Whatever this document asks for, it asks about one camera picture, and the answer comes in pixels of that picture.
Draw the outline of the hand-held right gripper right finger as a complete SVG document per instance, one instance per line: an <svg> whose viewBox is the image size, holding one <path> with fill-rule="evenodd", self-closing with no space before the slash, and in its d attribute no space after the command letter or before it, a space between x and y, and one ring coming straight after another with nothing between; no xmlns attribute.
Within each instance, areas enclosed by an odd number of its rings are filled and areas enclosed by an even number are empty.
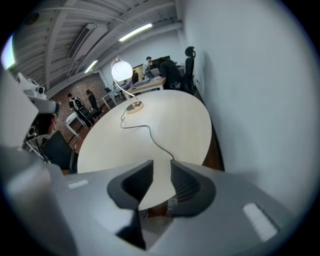
<svg viewBox="0 0 320 256"><path fill-rule="evenodd" d="M177 204L159 240L165 256L262 255L292 220L290 212L236 174L171 162Z"/></svg>

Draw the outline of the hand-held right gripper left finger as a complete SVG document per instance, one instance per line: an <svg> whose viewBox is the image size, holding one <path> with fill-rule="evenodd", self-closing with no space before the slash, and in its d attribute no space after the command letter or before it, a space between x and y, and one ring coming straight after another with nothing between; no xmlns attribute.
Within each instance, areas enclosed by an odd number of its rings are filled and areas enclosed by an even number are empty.
<svg viewBox="0 0 320 256"><path fill-rule="evenodd" d="M139 204L153 161L62 176L62 209L71 232L67 256L147 256Z"/></svg>

